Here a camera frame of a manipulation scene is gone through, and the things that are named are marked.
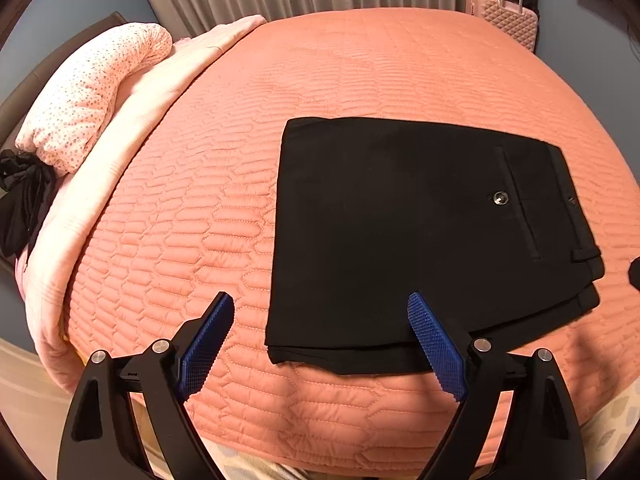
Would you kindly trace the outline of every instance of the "black bow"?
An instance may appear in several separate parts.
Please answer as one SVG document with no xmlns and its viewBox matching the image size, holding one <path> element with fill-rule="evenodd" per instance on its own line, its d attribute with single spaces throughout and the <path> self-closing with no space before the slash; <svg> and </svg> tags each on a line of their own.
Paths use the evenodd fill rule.
<svg viewBox="0 0 640 480">
<path fill-rule="evenodd" d="M 0 152 L 0 251 L 6 258 L 33 249 L 55 196 L 56 173 L 33 153 Z"/>
</svg>

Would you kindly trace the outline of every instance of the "pocket button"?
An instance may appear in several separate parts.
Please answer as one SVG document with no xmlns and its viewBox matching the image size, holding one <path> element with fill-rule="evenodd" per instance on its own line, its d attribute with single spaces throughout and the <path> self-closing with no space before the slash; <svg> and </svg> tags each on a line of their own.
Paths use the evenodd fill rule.
<svg viewBox="0 0 640 480">
<path fill-rule="evenodd" d="M 509 201 L 509 195 L 504 191 L 498 191 L 494 194 L 494 203 L 496 205 L 505 205 Z"/>
</svg>

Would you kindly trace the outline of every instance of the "pink suitcase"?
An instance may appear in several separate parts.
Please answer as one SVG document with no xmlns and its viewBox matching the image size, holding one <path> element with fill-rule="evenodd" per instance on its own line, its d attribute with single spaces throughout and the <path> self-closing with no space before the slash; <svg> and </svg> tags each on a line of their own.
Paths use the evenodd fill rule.
<svg viewBox="0 0 640 480">
<path fill-rule="evenodd" d="M 466 0 L 466 13 L 491 23 L 533 52 L 538 16 L 523 7 L 522 0 L 518 5 L 505 0 Z"/>
</svg>

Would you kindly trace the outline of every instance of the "folded black trousers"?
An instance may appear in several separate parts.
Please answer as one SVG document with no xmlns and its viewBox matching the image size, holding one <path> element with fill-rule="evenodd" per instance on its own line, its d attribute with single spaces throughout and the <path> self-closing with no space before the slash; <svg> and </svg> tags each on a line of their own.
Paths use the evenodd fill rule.
<svg viewBox="0 0 640 480">
<path fill-rule="evenodd" d="M 287 123 L 266 329 L 275 364 L 429 370 L 406 312 L 418 290 L 512 350 L 596 307 L 603 275 L 556 146 L 453 124 Z"/>
</svg>

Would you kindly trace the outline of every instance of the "blue gripper pad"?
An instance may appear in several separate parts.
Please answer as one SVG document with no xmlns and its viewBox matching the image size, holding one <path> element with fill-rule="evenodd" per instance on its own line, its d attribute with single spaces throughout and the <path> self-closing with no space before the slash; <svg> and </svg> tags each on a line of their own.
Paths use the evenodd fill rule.
<svg viewBox="0 0 640 480">
<path fill-rule="evenodd" d="M 407 304 L 409 323 L 442 389 L 460 402 L 466 396 L 465 364 L 424 298 L 414 292 Z"/>
<path fill-rule="evenodd" d="M 186 402 L 198 393 L 207 380 L 225 337 L 234 322 L 234 300 L 225 294 L 198 330 L 180 361 L 180 378 L 176 396 Z"/>
</svg>

